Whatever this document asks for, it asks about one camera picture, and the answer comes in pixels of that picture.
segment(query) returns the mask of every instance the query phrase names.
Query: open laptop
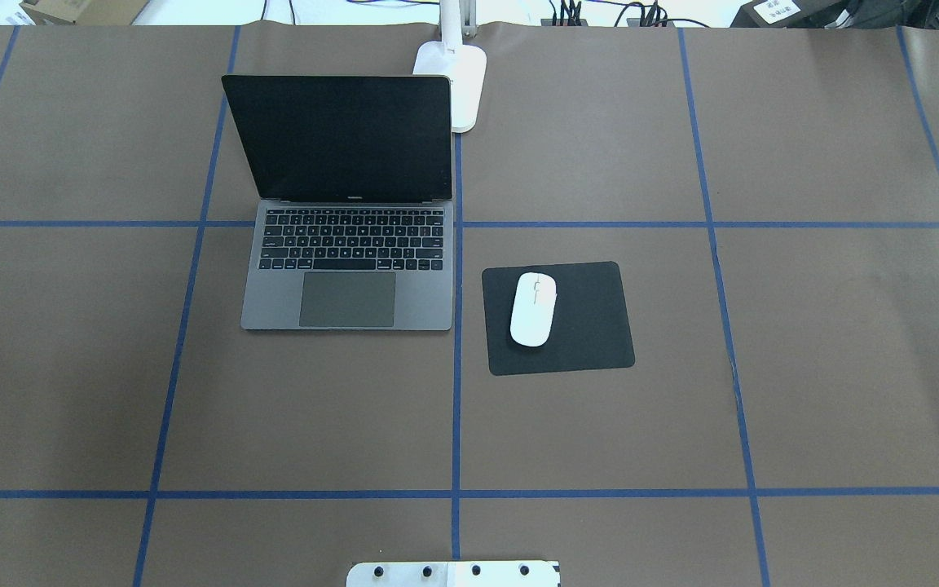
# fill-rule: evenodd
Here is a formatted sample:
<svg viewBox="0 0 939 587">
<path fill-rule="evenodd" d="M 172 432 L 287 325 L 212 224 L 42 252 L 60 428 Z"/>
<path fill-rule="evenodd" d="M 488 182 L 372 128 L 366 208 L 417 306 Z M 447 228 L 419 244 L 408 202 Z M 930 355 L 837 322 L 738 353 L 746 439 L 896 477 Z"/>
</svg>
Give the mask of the open laptop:
<svg viewBox="0 0 939 587">
<path fill-rule="evenodd" d="M 241 326 L 448 330 L 445 77 L 224 75 L 260 205 Z"/>
</svg>

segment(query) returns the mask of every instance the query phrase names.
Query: black screen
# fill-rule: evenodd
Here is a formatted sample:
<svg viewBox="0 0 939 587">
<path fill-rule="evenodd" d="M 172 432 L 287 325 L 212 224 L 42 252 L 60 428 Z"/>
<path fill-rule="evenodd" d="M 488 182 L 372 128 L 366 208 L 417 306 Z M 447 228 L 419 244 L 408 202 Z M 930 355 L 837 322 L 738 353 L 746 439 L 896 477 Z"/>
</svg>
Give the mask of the black screen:
<svg viewBox="0 0 939 587">
<path fill-rule="evenodd" d="M 260 197 L 452 197 L 445 77 L 224 75 L 223 89 Z"/>
</svg>

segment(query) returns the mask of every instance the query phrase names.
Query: blue tape grid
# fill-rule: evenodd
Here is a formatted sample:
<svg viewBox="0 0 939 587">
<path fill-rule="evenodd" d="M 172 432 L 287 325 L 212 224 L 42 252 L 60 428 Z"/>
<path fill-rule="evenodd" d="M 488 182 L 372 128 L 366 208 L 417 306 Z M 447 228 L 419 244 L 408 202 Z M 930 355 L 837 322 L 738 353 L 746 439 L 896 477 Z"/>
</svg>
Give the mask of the blue tape grid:
<svg viewBox="0 0 939 587">
<path fill-rule="evenodd" d="M 0 63 L 0 85 L 12 49 L 14 49 L 19 27 L 12 30 L 10 41 L 7 43 L 2 62 Z M 227 71 L 234 70 L 237 59 L 238 44 L 241 29 L 235 27 L 231 40 L 231 55 L 228 60 Z M 473 499 L 553 499 L 553 498 L 580 498 L 580 499 L 606 499 L 606 498 L 748 498 L 752 508 L 753 531 L 756 535 L 756 552 L 760 565 L 760 578 L 764 587 L 769 587 L 770 579 L 766 561 L 765 543 L 763 539 L 763 524 L 761 524 L 759 498 L 784 497 L 915 497 L 915 495 L 939 495 L 939 486 L 915 487 L 841 487 L 841 488 L 759 488 L 756 486 L 752 469 L 752 453 L 749 449 L 748 427 L 745 419 L 745 406 L 742 399 L 741 383 L 738 378 L 737 358 L 734 353 L 734 335 L 730 324 L 730 311 L 727 308 L 726 293 L 723 286 L 722 268 L 716 243 L 716 229 L 939 229 L 939 223 L 880 223 L 880 222 L 734 222 L 734 220 L 715 220 L 712 217 L 712 203 L 709 200 L 708 177 L 705 174 L 704 156 L 701 138 L 698 129 L 696 105 L 694 105 L 694 90 L 690 82 L 690 63 L 686 51 L 686 39 L 683 30 L 678 30 L 679 49 L 683 78 L 685 78 L 686 99 L 690 111 L 690 129 L 694 137 L 694 155 L 697 159 L 701 196 L 704 204 L 704 222 L 466 222 L 463 216 L 462 193 L 462 137 L 455 137 L 455 175 L 456 175 L 456 293 L 454 315 L 454 380 L 453 380 L 453 428 L 452 428 L 452 487 L 451 490 L 364 490 L 364 491 L 162 491 L 159 488 L 161 480 L 161 463 L 164 460 L 166 441 L 168 438 L 169 422 L 172 413 L 172 404 L 175 397 L 176 382 L 179 378 L 180 358 L 183 355 L 183 343 L 186 341 L 187 319 L 190 315 L 190 306 L 194 294 L 194 285 L 197 278 L 197 268 L 201 259 L 201 245 L 204 241 L 206 227 L 252 227 L 250 220 L 208 220 L 209 201 L 212 197 L 213 181 L 215 179 L 216 162 L 219 156 L 219 145 L 223 136 L 223 120 L 227 111 L 225 97 L 220 101 L 219 115 L 216 123 L 216 134 L 213 141 L 212 155 L 209 158 L 209 169 L 205 176 L 205 192 L 202 196 L 201 215 L 197 220 L 0 220 L 0 227 L 197 227 L 194 250 L 191 259 L 190 272 L 187 275 L 187 291 L 183 300 L 183 312 L 180 316 L 180 325 L 174 349 L 172 370 L 166 395 L 163 415 L 161 415 L 161 428 L 159 443 L 156 447 L 156 458 L 152 471 L 152 482 L 147 491 L 111 491 L 111 490 L 0 490 L 0 499 L 145 499 L 147 502 L 144 525 L 141 532 L 141 541 L 138 550 L 137 564 L 134 570 L 134 586 L 142 582 L 143 568 L 146 562 L 147 549 L 152 524 L 154 506 L 159 499 L 284 499 L 284 501 L 302 501 L 302 499 L 450 499 L 452 516 L 452 556 L 455 560 L 460 557 L 460 520 L 459 510 L 462 498 Z M 910 55 L 906 47 L 905 36 L 901 27 L 897 29 L 897 38 L 901 45 L 903 62 L 908 73 L 910 89 L 915 99 L 916 108 L 932 159 L 939 174 L 939 149 L 932 137 L 923 101 L 918 92 Z M 711 488 L 711 489 L 597 489 L 597 490 L 463 490 L 461 487 L 461 374 L 462 374 L 462 270 L 463 270 L 463 234 L 465 229 L 518 229 L 518 227 L 548 227 L 549 229 L 704 229 L 708 232 L 709 249 L 712 253 L 712 270 L 716 282 L 716 292 L 719 297 L 720 315 L 723 323 L 724 342 L 727 357 L 730 361 L 731 376 L 734 382 L 734 397 L 738 405 L 738 434 L 742 445 L 746 482 L 745 488 Z"/>
</svg>

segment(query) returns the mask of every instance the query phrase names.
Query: black mouse pad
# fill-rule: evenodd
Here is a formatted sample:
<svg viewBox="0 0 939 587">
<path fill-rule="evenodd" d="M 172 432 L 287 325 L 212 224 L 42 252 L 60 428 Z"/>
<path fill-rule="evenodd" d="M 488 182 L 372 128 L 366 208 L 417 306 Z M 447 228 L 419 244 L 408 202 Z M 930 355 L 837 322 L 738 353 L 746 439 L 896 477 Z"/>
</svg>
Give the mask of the black mouse pad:
<svg viewBox="0 0 939 587">
<path fill-rule="evenodd" d="M 556 282 L 553 326 L 543 346 L 521 346 L 509 335 L 517 281 L 543 272 Z M 618 263 L 571 263 L 484 270 L 487 363 L 493 375 L 632 367 L 633 336 Z"/>
</svg>

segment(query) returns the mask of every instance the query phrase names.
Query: white mouse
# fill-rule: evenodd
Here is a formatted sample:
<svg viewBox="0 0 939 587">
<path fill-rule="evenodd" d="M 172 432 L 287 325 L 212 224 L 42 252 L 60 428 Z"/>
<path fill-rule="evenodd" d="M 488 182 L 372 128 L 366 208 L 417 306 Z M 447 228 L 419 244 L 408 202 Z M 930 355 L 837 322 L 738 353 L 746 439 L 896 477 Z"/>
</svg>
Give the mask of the white mouse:
<svg viewBox="0 0 939 587">
<path fill-rule="evenodd" d="M 509 334 L 524 346 L 543 346 L 549 339 L 556 306 L 556 282 L 540 272 L 526 272 L 517 281 Z"/>
</svg>

